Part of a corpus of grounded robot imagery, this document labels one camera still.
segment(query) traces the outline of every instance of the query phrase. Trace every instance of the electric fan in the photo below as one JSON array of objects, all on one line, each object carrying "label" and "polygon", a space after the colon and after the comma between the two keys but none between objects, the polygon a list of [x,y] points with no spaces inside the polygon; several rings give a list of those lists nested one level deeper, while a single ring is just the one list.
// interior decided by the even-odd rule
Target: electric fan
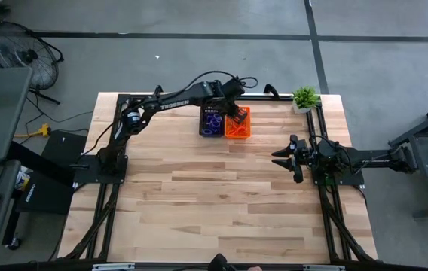
[{"label": "electric fan", "polygon": [[[51,49],[58,52],[58,59]],[[62,61],[62,52],[32,30],[17,23],[0,23],[0,68],[30,67],[33,70],[30,82],[32,92],[38,94],[40,90],[49,89],[55,84],[58,63]]]}]

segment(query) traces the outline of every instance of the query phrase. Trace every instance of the small green plant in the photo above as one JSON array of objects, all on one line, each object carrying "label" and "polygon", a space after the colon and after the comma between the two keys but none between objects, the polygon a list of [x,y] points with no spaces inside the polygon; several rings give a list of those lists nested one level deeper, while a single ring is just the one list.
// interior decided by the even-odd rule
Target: small green plant
[{"label": "small green plant", "polygon": [[314,92],[314,87],[300,87],[292,93],[292,101],[298,106],[298,108],[312,108],[318,104],[319,97]]}]

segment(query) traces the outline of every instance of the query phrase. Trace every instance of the wooden table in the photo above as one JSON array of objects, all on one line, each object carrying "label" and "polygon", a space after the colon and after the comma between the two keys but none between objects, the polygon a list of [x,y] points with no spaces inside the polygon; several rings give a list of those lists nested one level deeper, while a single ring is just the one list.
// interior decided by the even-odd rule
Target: wooden table
[{"label": "wooden table", "polygon": [[[111,123],[117,95],[99,93],[86,149]],[[350,146],[341,97],[324,95],[322,102],[329,138]],[[109,261],[208,263],[223,253],[232,263],[329,262],[310,173],[304,168],[304,182],[296,184],[292,173],[271,162],[271,152],[287,146],[290,134],[307,139],[306,116],[294,115],[291,102],[237,104],[251,108],[249,139],[203,138],[194,106],[158,113],[130,138]],[[97,150],[107,141],[104,136]],[[89,184],[74,195],[59,257],[92,224],[98,189]],[[352,187],[340,187],[340,195],[348,229],[377,257],[362,196]]]}]

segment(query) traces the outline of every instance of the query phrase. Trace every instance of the metal bracket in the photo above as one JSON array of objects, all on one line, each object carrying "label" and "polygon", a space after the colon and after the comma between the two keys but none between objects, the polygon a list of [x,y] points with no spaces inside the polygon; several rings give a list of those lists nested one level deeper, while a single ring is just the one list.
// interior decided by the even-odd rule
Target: metal bracket
[{"label": "metal bracket", "polygon": [[305,265],[303,271],[345,271],[344,266]]},{"label": "metal bracket", "polygon": [[280,99],[280,94],[277,92],[277,90],[271,85],[267,84],[266,87],[264,87],[264,94],[273,94],[274,99]]},{"label": "metal bracket", "polygon": [[313,183],[318,186],[330,186],[330,185],[364,185],[365,180],[363,179],[362,173],[358,174],[345,174],[341,173],[339,176],[335,176],[334,178],[330,180],[326,180],[325,173],[317,170],[313,170]]},{"label": "metal bracket", "polygon": [[118,172],[115,175],[102,174],[96,155],[86,155],[74,165],[74,182],[79,184],[123,184],[127,172],[129,157],[124,155],[119,159]]},{"label": "metal bracket", "polygon": [[105,264],[94,264],[92,271],[130,271],[134,270],[136,265],[134,263],[105,263]]}]

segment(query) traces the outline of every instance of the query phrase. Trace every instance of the yellow cable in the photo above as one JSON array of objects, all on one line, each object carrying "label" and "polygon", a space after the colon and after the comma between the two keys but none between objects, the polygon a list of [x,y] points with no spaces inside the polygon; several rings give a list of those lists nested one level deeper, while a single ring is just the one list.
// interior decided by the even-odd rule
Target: yellow cable
[{"label": "yellow cable", "polygon": [[44,123],[43,125],[41,125],[41,128],[38,129],[38,131],[36,132],[32,132],[30,134],[25,134],[25,135],[14,135],[14,137],[25,138],[25,137],[38,136],[38,135],[49,136],[50,131],[51,129],[50,129],[50,126],[48,126],[48,123]]},{"label": "yellow cable", "polygon": [[40,132],[32,132],[31,134],[26,134],[26,135],[15,135],[15,137],[30,137],[30,136],[37,136],[41,134]]}]

